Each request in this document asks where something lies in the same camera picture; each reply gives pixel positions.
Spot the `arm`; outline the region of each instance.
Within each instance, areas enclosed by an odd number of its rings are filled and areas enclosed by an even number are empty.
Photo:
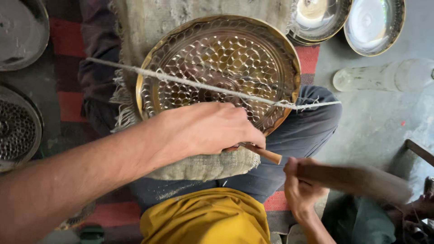
[[[199,103],[0,178],[0,243],[33,243],[87,203],[185,157],[239,142],[265,147],[244,109]]]
[[[290,158],[285,165],[285,196],[294,218],[302,226],[309,244],[336,244],[316,214],[313,205],[329,190],[296,177],[297,164],[318,164],[311,158]]]

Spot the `forearm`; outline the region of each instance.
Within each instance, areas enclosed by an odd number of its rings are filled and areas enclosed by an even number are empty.
[[[0,242],[37,240],[97,197],[183,158],[165,153],[156,127],[140,124],[1,178]]]
[[[330,236],[315,210],[293,213],[302,226],[308,244],[336,244]]]

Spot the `string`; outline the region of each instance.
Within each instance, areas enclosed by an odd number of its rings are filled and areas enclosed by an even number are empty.
[[[86,58],[86,60],[88,61],[92,61],[92,62],[96,62],[96,63],[100,63],[100,64],[104,64],[104,65],[108,65],[108,66],[112,66],[112,67],[116,67],[116,68],[120,68],[120,69],[126,69],[129,71],[133,71],[135,73],[138,74],[142,74],[144,76],[152,76],[155,78],[158,78],[160,80],[170,80],[170,81],[174,81],[174,82],[178,82],[178,83],[182,83],[188,86],[193,86],[196,88],[200,88],[200,89],[207,89],[207,90],[211,90],[211,91],[215,91],[215,92],[220,92],[220,93],[225,93],[225,94],[229,94],[229,95],[233,95],[239,98],[244,98],[244,99],[250,99],[250,100],[254,100],[254,101],[259,101],[259,102],[263,102],[272,106],[278,106],[278,107],[283,107],[283,108],[289,108],[289,109],[309,109],[312,107],[319,107],[319,106],[326,106],[326,105],[332,105],[332,104],[338,104],[341,103],[340,101],[336,101],[336,102],[321,102],[321,103],[313,103],[313,104],[307,104],[307,105],[295,105],[294,103],[291,103],[287,100],[281,100],[278,102],[274,102],[268,99],[264,99],[261,97],[257,97],[257,96],[250,96],[247,95],[245,93],[242,92],[235,92],[235,91],[231,91],[231,90],[227,90],[227,89],[223,89],[220,87],[215,87],[215,86],[210,86],[207,84],[203,84],[203,83],[198,83],[198,82],[194,82],[194,81],[190,81],[188,79],[182,79],[176,76],[170,76],[166,73],[158,73],[152,70],[148,70],[148,69],[141,69],[138,67],[134,67],[134,66],[128,66],[128,65],[124,65],[124,64],[120,64],[120,63],[114,63],[114,62],[110,62],[110,61],[105,61],[105,60],[101,60],[101,59],[96,59],[96,58]]]

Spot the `knee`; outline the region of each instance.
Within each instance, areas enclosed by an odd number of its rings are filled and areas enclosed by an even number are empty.
[[[318,102],[336,102],[338,99],[327,88],[322,86],[303,86],[300,89],[300,98],[318,100]],[[332,104],[316,107],[316,111],[325,117],[329,122],[337,125],[342,115],[342,104]]]

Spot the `plastic bottle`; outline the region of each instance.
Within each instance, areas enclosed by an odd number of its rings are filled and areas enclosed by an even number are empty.
[[[355,90],[421,91],[434,83],[434,61],[408,59],[383,66],[345,68],[333,77],[333,85],[342,92]]]

